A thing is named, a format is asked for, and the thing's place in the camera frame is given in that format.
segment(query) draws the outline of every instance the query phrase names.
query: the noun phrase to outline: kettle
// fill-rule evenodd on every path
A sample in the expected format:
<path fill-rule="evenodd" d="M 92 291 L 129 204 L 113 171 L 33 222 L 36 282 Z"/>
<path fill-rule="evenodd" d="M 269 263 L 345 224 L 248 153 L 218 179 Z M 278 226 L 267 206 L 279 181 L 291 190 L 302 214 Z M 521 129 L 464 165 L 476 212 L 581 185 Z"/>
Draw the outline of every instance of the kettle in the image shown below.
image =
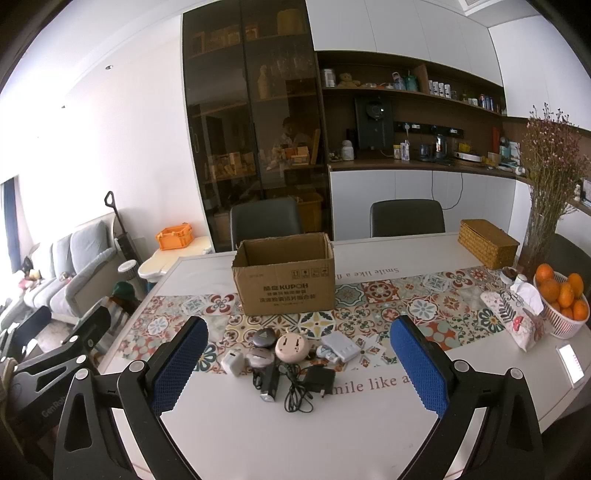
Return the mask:
<path fill-rule="evenodd" d="M 447 157 L 447 140 L 443 135 L 435 137 L 435 158 Z"/>

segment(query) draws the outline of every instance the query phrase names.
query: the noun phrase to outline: teddy bear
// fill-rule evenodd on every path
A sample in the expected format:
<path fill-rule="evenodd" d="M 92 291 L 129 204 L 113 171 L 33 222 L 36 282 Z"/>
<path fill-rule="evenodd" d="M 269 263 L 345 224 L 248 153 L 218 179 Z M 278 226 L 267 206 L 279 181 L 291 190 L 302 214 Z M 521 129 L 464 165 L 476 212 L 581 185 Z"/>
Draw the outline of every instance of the teddy bear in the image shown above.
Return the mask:
<path fill-rule="evenodd" d="M 350 73 L 339 74 L 340 82 L 337 87 L 341 88 L 355 88 L 361 85 L 359 80 L 353 80 L 353 76 Z"/>

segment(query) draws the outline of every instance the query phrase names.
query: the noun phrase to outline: patterned table runner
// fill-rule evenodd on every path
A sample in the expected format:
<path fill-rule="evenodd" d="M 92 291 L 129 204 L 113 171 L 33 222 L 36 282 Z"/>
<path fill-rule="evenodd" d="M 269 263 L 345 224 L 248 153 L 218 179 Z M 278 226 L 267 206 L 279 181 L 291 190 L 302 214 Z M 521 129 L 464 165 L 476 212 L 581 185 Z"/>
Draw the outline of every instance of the patterned table runner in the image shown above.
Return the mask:
<path fill-rule="evenodd" d="M 118 353 L 128 360 L 147 360 L 158 346 L 171 340 L 189 315 L 207 318 L 209 328 L 220 332 L 210 342 L 195 371 L 224 374 L 219 361 L 229 348 L 244 353 L 260 328 L 298 331 L 305 327 L 314 346 L 320 338 L 338 330 L 353 339 L 361 354 L 337 371 L 397 363 L 390 347 L 389 324 L 407 314 L 425 337 L 443 350 L 472 343 L 504 330 L 502 323 L 480 299 L 483 291 L 499 291 L 504 285 L 499 271 L 466 268 L 415 277 L 345 284 L 336 287 L 336 305 L 325 312 L 247 316 L 235 293 L 196 296 L 154 296 L 123 339 Z M 324 359 L 304 362 L 326 364 Z"/>

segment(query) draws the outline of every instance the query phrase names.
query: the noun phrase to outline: black charger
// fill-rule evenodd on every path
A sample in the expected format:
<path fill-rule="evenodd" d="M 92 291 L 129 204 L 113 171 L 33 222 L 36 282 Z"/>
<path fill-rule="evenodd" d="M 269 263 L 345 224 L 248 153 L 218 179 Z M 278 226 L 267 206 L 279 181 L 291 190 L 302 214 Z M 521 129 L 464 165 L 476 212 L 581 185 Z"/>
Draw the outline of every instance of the black charger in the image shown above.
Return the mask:
<path fill-rule="evenodd" d="M 272 363 L 262 374 L 261 398 L 264 401 L 275 401 L 277 385 L 279 385 L 279 369 L 275 363 Z"/>
<path fill-rule="evenodd" d="M 306 391 L 319 393 L 321 397 L 324 397 L 327 393 L 332 394 L 335 375 L 335 371 L 330 368 L 313 365 L 308 369 L 304 377 Z"/>

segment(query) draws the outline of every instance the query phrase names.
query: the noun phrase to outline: kitchen counter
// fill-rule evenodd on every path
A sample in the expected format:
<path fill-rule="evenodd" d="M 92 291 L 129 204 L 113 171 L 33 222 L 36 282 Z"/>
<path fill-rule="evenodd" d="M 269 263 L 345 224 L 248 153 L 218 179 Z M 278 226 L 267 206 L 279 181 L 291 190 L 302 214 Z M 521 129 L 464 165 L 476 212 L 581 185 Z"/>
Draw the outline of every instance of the kitchen counter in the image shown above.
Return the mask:
<path fill-rule="evenodd" d="M 329 163 L 329 171 L 351 171 L 351 170 L 433 170 L 452 171 L 457 173 L 476 173 L 492 177 L 503 177 L 506 179 L 525 181 L 523 177 L 512 172 L 499 170 L 498 168 L 487 168 L 480 164 L 471 165 L 468 162 L 458 162 L 451 159 L 450 166 L 440 163 L 423 162 L 420 160 L 402 161 L 393 158 L 378 158 L 371 160 L 350 160 Z"/>

